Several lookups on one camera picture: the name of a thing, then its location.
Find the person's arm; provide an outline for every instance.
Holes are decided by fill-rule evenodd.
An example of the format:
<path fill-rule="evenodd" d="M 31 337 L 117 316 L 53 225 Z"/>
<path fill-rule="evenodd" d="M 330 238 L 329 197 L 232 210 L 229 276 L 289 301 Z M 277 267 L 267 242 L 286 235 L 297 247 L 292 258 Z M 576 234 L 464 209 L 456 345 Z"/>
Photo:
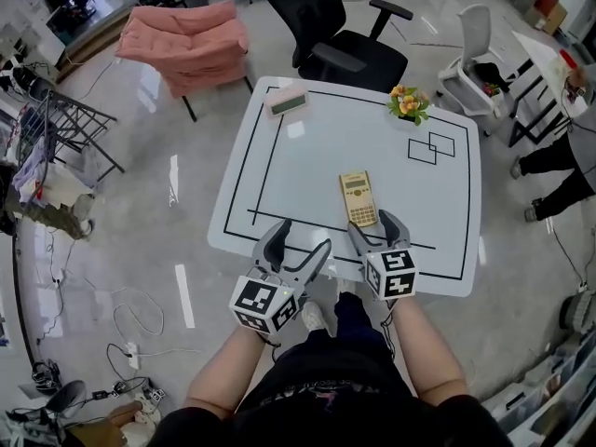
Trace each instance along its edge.
<path fill-rule="evenodd" d="M 438 406 L 468 394 L 454 353 L 413 297 L 398 301 L 393 308 L 393 324 L 413 388 L 421 400 Z"/>
<path fill-rule="evenodd" d="M 200 407 L 225 419 L 244 398 L 264 342 L 248 328 L 236 327 L 222 348 L 196 375 L 183 407 Z"/>

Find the black chair seat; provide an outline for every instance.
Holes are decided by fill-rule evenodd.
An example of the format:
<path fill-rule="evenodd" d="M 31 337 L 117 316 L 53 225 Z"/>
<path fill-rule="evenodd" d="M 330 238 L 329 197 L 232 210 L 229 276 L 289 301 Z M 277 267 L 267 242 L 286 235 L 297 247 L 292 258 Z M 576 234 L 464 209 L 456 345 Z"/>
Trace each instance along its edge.
<path fill-rule="evenodd" d="M 366 68 L 357 73 L 331 68 L 325 78 L 330 83 L 388 93 L 399 83 L 408 66 L 408 59 L 397 50 L 363 34 L 343 30 L 327 44 L 366 62 Z M 320 80 L 324 65 L 322 60 L 311 55 L 298 73 L 304 79 Z"/>

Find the power outlet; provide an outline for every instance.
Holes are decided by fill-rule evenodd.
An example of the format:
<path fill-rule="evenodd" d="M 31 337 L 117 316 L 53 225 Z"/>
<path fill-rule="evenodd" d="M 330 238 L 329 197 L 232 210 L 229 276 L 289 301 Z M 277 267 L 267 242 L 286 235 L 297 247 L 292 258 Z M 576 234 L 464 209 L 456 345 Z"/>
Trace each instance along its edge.
<path fill-rule="evenodd" d="M 139 362 L 139 347 L 134 343 L 127 343 L 127 350 L 129 351 L 130 358 L 129 364 L 130 367 L 134 370 L 139 370 L 141 368 L 141 363 Z"/>

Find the dark blue pants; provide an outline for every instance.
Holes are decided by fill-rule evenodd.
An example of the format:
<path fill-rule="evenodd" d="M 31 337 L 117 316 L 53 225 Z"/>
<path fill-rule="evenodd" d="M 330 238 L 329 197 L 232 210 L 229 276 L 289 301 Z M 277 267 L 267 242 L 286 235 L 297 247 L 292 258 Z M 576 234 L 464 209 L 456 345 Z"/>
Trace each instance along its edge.
<path fill-rule="evenodd" d="M 337 338 L 331 338 L 326 330 L 315 330 L 308 334 L 306 341 L 289 349 L 282 357 L 298 351 L 339 344 L 372 358 L 392 362 L 385 337 L 373 328 L 358 296 L 348 292 L 341 293 L 334 311 L 337 317 Z"/>

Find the pink chair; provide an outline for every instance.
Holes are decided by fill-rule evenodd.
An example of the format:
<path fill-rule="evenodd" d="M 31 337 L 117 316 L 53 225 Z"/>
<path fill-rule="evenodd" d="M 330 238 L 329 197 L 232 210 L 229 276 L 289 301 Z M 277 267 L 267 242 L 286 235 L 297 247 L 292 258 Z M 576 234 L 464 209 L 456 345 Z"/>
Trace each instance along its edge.
<path fill-rule="evenodd" d="M 222 2 L 199 8 L 133 8 L 115 54 L 156 68 L 196 121 L 185 96 L 245 77 L 248 48 L 236 7 Z"/>

